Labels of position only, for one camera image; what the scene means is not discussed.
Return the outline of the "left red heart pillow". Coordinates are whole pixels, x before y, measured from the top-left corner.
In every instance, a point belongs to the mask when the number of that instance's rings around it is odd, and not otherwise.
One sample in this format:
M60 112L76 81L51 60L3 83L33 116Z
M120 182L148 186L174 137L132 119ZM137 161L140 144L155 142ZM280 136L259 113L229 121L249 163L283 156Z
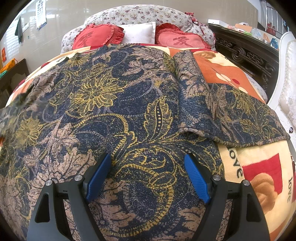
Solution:
M72 49L88 46L103 46L109 44L120 44L125 33L122 27L112 24L90 24L87 25L75 38Z

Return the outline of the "floral patterned quilt roll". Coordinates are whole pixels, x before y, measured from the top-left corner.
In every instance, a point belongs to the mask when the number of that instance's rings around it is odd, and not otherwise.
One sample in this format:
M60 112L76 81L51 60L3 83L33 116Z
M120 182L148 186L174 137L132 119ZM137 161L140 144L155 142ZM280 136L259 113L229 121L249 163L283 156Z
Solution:
M212 50L215 50L215 35L209 27L200 23L193 13L154 4L133 4L105 9L87 18L82 25L67 32L61 41L61 53L72 50L74 38L89 24L144 24L155 22L157 26L170 23L186 33L199 35Z

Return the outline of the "yellow orange bag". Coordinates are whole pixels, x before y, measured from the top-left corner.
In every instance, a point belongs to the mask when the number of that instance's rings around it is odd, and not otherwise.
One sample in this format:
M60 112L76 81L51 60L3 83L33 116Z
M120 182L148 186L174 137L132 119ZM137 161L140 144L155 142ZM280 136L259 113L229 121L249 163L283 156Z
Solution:
M6 64L5 66L3 66L3 68L1 68L0 73L3 73L5 71L9 71L17 63L18 63L18 61L15 58L13 58L8 64Z

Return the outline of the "dark green hanging cloth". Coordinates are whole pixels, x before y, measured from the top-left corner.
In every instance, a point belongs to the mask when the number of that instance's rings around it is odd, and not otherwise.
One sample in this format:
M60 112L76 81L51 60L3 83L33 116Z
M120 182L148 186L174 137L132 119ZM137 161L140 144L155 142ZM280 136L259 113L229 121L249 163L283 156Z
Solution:
M15 36L18 37L18 43L20 44L23 40L23 29L22 29L21 17L19 17L18 23L16 25Z

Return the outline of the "dark wooden side table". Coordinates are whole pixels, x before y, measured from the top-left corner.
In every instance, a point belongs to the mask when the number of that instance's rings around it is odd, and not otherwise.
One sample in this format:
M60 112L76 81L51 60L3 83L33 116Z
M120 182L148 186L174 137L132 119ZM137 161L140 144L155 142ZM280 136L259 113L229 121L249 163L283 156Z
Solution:
M1 77L1 108L4 108L6 102L8 101L10 95L13 93L11 88L11 79L16 75L29 76L29 69L27 66L26 59L22 59L20 62L16 63L7 73Z

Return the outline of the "white square pillow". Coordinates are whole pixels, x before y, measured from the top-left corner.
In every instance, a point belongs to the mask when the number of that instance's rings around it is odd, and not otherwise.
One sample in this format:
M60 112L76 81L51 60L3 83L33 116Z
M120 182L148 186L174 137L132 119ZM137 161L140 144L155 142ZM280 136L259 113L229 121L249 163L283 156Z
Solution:
M119 25L125 34L122 44L154 44L156 22Z

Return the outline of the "red heart pillow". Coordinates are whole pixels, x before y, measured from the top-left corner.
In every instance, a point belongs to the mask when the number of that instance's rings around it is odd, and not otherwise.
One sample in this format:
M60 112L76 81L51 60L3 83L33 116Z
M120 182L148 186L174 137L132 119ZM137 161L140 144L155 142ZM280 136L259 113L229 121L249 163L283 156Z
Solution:
M155 43L173 48L205 48L210 45L195 33L183 32L175 25L165 23L156 26Z
M90 24L87 25L75 38L72 49L88 46L103 46L109 44L120 44L125 33L122 27L112 24Z

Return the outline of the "right red heart pillow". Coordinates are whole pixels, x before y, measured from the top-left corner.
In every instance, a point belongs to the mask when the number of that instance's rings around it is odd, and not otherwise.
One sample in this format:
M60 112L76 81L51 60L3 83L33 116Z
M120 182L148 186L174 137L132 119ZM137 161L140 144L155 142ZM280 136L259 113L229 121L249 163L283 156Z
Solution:
M155 43L173 48L205 48L210 45L195 33L183 32L175 25L165 23L156 26Z

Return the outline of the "wall calendar poster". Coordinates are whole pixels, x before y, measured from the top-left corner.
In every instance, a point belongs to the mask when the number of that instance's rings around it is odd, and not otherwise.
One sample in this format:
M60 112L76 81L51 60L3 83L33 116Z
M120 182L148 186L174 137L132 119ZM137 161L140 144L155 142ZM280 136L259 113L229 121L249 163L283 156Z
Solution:
M36 2L36 29L40 30L47 24L46 18L46 1L45 0L38 0Z

